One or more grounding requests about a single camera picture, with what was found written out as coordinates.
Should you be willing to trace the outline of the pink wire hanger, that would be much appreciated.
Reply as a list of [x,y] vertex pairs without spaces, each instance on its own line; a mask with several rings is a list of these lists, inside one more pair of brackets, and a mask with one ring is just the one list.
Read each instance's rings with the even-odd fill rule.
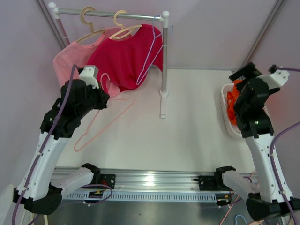
[[107,130],[123,114],[135,104],[134,97],[111,98],[108,101],[109,107],[106,111],[98,110],[87,126],[86,131],[78,138],[73,146],[75,152],[80,152]]

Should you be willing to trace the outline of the orange t shirt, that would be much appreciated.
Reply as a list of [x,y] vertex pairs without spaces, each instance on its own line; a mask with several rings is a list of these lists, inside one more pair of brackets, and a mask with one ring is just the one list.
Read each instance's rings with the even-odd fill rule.
[[229,121],[233,125],[237,125],[237,120],[236,120],[236,115],[235,115],[235,110],[234,110],[234,105],[236,103],[236,100],[239,96],[239,91],[237,90],[236,85],[240,83],[242,80],[235,80],[233,82],[234,86],[231,91],[227,92],[226,95],[226,102],[227,102],[227,116],[229,118]]

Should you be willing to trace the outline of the pink t shirt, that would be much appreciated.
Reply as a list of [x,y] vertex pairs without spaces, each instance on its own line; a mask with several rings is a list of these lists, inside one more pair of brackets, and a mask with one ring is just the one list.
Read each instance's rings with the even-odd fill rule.
[[103,75],[103,73],[107,73],[110,78],[113,77],[108,68],[110,65],[109,54],[102,51],[103,47],[101,46],[106,39],[119,30],[119,27],[105,28],[105,32],[102,33],[93,44],[81,45],[72,42],[58,53],[53,60],[53,67],[59,85],[62,87],[70,79],[72,66],[74,64],[80,68],[86,65],[95,65],[99,71],[97,79],[102,83],[104,91],[112,98],[119,95],[120,88],[113,83],[113,80],[109,80],[106,75]]

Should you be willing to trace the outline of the magenta t shirt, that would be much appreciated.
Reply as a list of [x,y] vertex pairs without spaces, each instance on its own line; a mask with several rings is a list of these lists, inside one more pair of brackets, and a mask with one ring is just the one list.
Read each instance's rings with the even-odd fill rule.
[[133,35],[124,40],[110,40],[101,44],[109,54],[109,80],[120,88],[120,92],[137,89],[146,79],[151,65],[163,70],[163,39],[156,27],[143,24]]

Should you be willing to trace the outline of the beige hanger of magenta shirt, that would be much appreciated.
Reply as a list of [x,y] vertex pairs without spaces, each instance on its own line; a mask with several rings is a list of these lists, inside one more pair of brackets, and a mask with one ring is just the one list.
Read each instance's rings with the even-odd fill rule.
[[127,36],[132,34],[132,32],[135,29],[139,29],[139,28],[142,27],[141,24],[135,25],[135,26],[130,26],[130,27],[125,27],[122,23],[118,23],[117,22],[117,16],[119,16],[120,14],[126,14],[126,13],[127,12],[125,10],[119,10],[118,12],[115,13],[115,15],[113,17],[113,21],[114,21],[116,26],[120,27],[120,30],[117,31],[116,33],[114,33],[113,35],[111,35],[109,37],[110,40],[121,40],[123,38],[126,38]]

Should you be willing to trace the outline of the beige hanger of pink shirt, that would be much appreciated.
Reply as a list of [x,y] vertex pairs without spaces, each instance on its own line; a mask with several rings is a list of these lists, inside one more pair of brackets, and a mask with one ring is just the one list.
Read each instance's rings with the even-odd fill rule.
[[92,22],[88,22],[88,21],[85,20],[84,17],[86,15],[86,13],[87,12],[93,12],[93,11],[95,11],[95,9],[93,7],[88,6],[88,7],[83,8],[81,10],[81,12],[80,12],[80,21],[81,21],[81,23],[83,25],[86,25],[86,26],[89,27],[90,32],[87,35],[85,35],[85,36],[81,37],[80,39],[78,39],[76,41],[77,44],[79,44],[79,43],[81,43],[83,41],[86,41],[87,39],[89,39],[91,37],[94,37],[94,36],[96,36],[98,34],[105,33],[105,29],[94,30],[93,23]]

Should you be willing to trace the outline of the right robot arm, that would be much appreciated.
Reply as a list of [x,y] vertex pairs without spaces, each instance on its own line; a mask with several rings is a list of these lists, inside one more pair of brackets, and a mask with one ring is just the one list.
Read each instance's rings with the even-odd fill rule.
[[280,91],[290,72],[290,68],[273,65],[269,74],[264,75],[249,62],[229,77],[238,95],[235,101],[227,102],[227,107],[233,110],[237,128],[250,149],[259,185],[232,166],[219,167],[212,176],[196,178],[201,191],[238,194],[255,221],[290,215],[298,224],[296,212],[300,210],[300,201],[293,196],[284,178],[275,147],[279,136],[274,134],[265,109],[269,96]]

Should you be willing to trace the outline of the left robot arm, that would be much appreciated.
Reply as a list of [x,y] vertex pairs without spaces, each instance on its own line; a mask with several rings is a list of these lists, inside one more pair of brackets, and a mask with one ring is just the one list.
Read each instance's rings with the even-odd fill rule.
[[60,98],[44,115],[36,155],[21,184],[14,188],[13,202],[22,204],[34,214],[51,215],[62,199],[84,186],[96,188],[101,182],[101,170],[89,163],[65,178],[51,182],[53,171],[65,146],[82,118],[90,111],[107,108],[109,95],[97,81],[74,79],[60,89]]

